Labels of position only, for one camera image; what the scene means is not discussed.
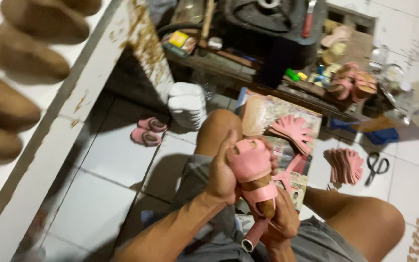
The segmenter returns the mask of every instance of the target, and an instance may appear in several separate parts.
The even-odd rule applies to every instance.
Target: red handle
[[[305,25],[303,26],[302,37],[308,38],[310,36],[311,23],[313,21],[313,14],[306,14]]]
[[[261,236],[268,230],[270,222],[269,218],[260,219],[251,227],[245,239],[242,240],[242,247],[245,251],[253,252]]]

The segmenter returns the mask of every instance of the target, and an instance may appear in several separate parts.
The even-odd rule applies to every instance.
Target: black scissors
[[[366,180],[366,183],[364,184],[365,186],[369,186],[371,182],[373,182],[374,176],[376,176],[376,174],[381,175],[381,174],[386,173],[387,170],[389,170],[389,166],[391,164],[389,163],[389,160],[387,158],[382,158],[381,162],[378,165],[378,169],[374,169],[376,164],[379,161],[379,157],[380,157],[380,154],[378,152],[372,152],[368,155],[368,159],[366,160],[366,163],[368,164],[368,168],[371,170],[371,173],[368,179]],[[370,159],[372,158],[375,158],[375,161],[373,162],[373,164],[370,163]],[[383,163],[386,163],[386,167],[385,167],[385,170],[381,171],[381,167],[383,166]]]

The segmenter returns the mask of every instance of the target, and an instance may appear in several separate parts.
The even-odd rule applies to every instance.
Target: person
[[[298,198],[298,192],[294,192],[292,203],[294,204],[295,209],[297,209],[297,202],[298,202],[297,198]]]
[[[251,138],[265,143],[276,169],[269,142]],[[241,139],[239,117],[228,110],[213,111],[184,167],[172,212],[125,243],[114,261],[378,262],[402,238],[404,218],[387,202],[307,188],[304,205],[325,222],[311,217],[300,223],[289,194],[278,188],[275,217],[255,251],[245,252],[233,205],[240,188],[225,158],[226,150]]]

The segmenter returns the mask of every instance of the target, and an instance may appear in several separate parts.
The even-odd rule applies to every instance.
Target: hand
[[[297,235],[300,219],[287,191],[277,187],[276,214],[268,226],[268,231],[261,237],[267,249],[282,248],[284,243]],[[252,210],[255,221],[260,219],[258,213]]]
[[[268,149],[271,154],[271,176],[275,176],[277,174],[277,169],[279,168],[279,157],[274,154],[271,143],[264,136],[249,136],[244,139],[258,139],[265,144],[266,149]]]
[[[237,179],[229,166],[226,151],[237,143],[237,131],[229,130],[226,139],[221,143],[218,154],[209,166],[209,181],[205,191],[218,202],[233,205],[241,195]]]

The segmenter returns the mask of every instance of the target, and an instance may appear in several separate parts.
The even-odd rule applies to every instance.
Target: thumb
[[[237,131],[234,129],[230,129],[227,132],[226,138],[221,143],[221,146],[219,147],[218,151],[218,157],[224,157],[226,154],[226,151],[233,145],[237,143]]]

